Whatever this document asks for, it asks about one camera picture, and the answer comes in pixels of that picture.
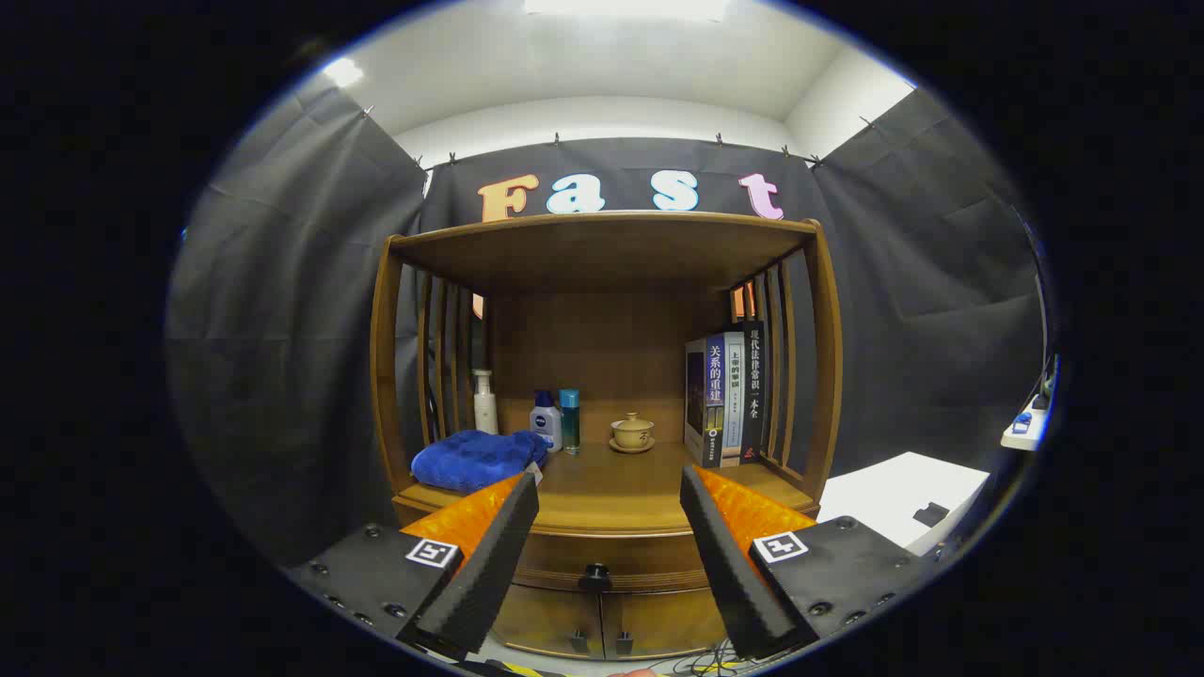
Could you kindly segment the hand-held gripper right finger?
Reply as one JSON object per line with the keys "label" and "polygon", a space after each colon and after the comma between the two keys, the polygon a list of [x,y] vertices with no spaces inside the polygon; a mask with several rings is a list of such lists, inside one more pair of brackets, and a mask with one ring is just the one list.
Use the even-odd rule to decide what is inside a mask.
{"label": "hand-held gripper right finger", "polygon": [[680,504],[740,658],[798,650],[881,616],[934,565],[855,517],[818,522],[697,465]]}

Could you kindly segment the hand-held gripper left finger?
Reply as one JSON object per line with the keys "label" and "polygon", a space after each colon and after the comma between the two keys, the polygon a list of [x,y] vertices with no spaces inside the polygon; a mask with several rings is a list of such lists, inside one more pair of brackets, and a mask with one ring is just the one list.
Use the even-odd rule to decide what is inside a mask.
{"label": "hand-held gripper left finger", "polygon": [[380,638],[461,660],[498,619],[539,511],[538,479],[517,473],[400,530],[367,524],[287,576]]}

